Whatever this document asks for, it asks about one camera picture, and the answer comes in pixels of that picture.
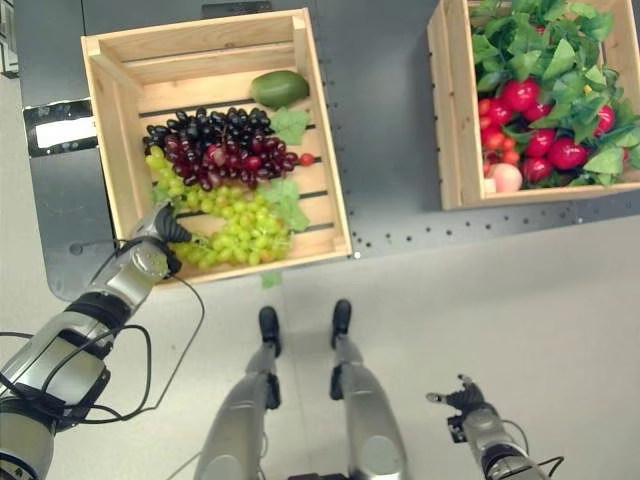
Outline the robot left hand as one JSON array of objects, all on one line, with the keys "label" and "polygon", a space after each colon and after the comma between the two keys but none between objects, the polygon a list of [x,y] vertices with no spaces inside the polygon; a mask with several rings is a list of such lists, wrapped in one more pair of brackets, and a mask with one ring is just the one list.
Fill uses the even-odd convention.
[{"label": "robot left hand", "polygon": [[153,237],[164,243],[185,243],[192,239],[191,233],[178,223],[169,201],[154,205],[134,226],[128,237]]}]

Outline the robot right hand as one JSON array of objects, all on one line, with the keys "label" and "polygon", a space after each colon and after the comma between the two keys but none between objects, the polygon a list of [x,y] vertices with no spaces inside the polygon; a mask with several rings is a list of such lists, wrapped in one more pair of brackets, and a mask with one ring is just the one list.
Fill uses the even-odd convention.
[{"label": "robot right hand", "polygon": [[425,395],[428,402],[443,404],[460,412],[469,412],[485,403],[485,397],[479,386],[473,379],[465,374],[458,374],[461,388],[457,391],[444,394],[429,392]]}]

